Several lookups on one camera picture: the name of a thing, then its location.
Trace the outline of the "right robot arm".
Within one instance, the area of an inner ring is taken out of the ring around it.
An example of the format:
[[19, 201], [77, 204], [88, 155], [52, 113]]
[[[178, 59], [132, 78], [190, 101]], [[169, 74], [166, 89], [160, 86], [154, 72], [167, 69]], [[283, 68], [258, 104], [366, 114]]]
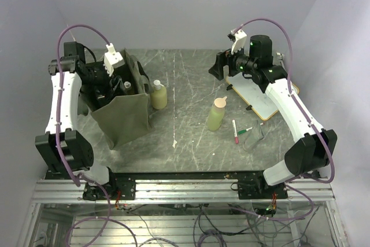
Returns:
[[310, 171], [326, 166], [335, 168], [332, 155], [338, 137], [326, 130], [301, 101], [288, 73], [273, 63], [272, 40], [267, 35], [248, 37], [244, 31], [228, 34], [231, 48], [217, 53], [209, 73], [226, 80], [261, 120], [279, 112], [286, 122], [294, 144], [282, 160], [254, 178], [256, 194], [268, 198], [281, 186], [300, 176], [310, 178]]

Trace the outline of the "yellow-green pump bottle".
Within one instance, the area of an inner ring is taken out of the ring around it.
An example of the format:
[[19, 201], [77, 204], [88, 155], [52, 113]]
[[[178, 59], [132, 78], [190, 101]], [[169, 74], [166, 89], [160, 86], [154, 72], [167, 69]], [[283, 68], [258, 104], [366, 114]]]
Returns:
[[153, 92], [150, 94], [151, 105], [156, 110], [167, 106], [167, 88], [159, 81], [154, 80]]

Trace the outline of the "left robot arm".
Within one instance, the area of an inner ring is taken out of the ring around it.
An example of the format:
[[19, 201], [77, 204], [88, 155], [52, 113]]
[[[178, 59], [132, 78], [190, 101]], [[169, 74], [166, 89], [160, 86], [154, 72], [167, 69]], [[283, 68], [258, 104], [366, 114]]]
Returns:
[[85, 46], [64, 44], [64, 55], [51, 61], [48, 71], [53, 96], [49, 122], [44, 134], [35, 138], [35, 147], [52, 174], [72, 180], [77, 186], [85, 180], [83, 199], [111, 199], [118, 191], [114, 173], [94, 161], [93, 147], [77, 130], [79, 102], [87, 109], [100, 107], [98, 96], [113, 91], [114, 70], [124, 64], [112, 43], [106, 44], [102, 61], [87, 64]]

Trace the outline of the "amber liquid clear bottle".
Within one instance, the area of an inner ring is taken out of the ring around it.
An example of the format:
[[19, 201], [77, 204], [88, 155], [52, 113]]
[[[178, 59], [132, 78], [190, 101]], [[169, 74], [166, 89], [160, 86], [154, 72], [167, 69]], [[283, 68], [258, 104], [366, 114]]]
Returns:
[[134, 90], [132, 84], [128, 81], [124, 82], [124, 90], [125, 90], [126, 95], [134, 95], [135, 94], [135, 90]]

